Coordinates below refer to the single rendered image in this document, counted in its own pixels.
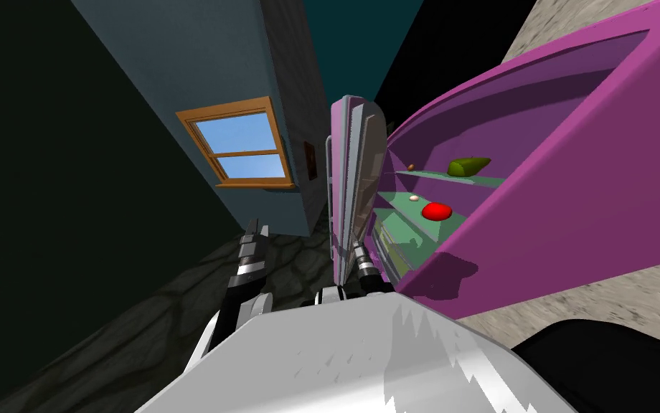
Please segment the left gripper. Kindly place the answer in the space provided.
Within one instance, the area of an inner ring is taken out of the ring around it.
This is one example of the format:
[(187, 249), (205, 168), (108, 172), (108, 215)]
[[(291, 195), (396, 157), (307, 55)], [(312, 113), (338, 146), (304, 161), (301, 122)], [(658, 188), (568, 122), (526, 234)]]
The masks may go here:
[(259, 220), (251, 219), (245, 236), (240, 240), (240, 269), (263, 269), (268, 249), (269, 226), (264, 224), (259, 230)]

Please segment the purple fridge door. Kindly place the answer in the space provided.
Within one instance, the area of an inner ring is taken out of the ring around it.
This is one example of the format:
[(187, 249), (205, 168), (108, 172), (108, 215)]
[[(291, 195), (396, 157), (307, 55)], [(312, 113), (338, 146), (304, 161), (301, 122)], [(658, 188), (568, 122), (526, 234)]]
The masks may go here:
[(380, 107), (345, 95), (331, 107), (334, 259), (336, 285), (355, 268), (353, 243), (363, 242), (387, 152)]

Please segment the wooden framed window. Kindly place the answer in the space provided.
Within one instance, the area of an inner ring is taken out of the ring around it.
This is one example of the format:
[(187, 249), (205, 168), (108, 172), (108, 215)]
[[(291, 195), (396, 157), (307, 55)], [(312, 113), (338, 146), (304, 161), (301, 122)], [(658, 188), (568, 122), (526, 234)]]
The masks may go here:
[(218, 187), (295, 187), (270, 97), (183, 110), (176, 116), (215, 172)]

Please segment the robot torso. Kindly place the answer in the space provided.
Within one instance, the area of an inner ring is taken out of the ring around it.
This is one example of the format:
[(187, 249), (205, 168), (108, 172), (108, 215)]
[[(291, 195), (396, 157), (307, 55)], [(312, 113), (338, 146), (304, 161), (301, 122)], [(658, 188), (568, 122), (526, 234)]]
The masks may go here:
[(136, 413), (576, 413), (507, 347), (398, 293), (264, 313)]

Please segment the green pear-shaped vegetable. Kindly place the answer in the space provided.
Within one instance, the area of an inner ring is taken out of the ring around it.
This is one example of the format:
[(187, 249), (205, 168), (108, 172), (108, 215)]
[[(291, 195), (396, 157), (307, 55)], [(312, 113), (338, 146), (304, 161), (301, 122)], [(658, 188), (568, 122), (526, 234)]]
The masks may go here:
[(467, 157), (453, 159), (448, 165), (447, 174), (453, 177), (471, 177), (490, 164), (490, 158)]

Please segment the purple fridge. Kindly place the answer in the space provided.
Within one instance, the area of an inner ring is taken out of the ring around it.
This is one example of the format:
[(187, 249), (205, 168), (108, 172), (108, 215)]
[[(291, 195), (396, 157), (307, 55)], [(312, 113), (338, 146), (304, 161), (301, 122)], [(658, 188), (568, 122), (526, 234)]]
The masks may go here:
[(660, 0), (525, 52), (392, 134), (396, 171), (490, 158), (497, 185), (436, 179), (464, 216), (398, 293), (451, 318), (660, 264)]

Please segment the small dark wall picture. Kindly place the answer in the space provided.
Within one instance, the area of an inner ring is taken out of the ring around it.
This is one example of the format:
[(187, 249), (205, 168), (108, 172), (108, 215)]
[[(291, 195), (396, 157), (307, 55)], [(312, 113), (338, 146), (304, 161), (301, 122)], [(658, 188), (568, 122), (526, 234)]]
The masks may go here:
[(318, 177), (316, 150), (314, 150), (314, 146), (308, 141), (303, 142), (303, 149), (306, 159), (308, 180), (312, 181)]

